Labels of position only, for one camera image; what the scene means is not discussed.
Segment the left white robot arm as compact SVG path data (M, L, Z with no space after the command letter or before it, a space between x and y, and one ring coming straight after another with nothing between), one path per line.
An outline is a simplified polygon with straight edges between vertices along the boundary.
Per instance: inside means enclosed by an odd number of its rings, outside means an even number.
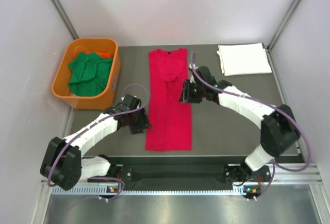
M105 155L85 158L85 154L105 137L128 127L131 134L150 128L145 107L139 98L125 95L121 102L105 109L94 121L64 138L50 140L40 174L50 187L68 191L80 180L103 178L113 180L117 169Z

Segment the red polo shirt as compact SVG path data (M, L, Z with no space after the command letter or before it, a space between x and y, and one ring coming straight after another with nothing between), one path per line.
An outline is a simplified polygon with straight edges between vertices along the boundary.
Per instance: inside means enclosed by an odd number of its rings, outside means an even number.
M145 149L178 151L192 149L191 105L179 102L188 78L188 50L156 49L149 52L151 98Z

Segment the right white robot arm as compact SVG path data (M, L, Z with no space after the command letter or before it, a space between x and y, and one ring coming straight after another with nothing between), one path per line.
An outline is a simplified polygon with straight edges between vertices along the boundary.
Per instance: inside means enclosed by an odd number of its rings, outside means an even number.
M230 82L216 81L206 66L191 64L189 70L192 76L183 83L180 102L199 104L204 99L212 101L237 112L260 129L260 144L239 166L225 170L228 182L242 185L254 180L267 163L281 156L300 138L289 106L267 106L254 101Z

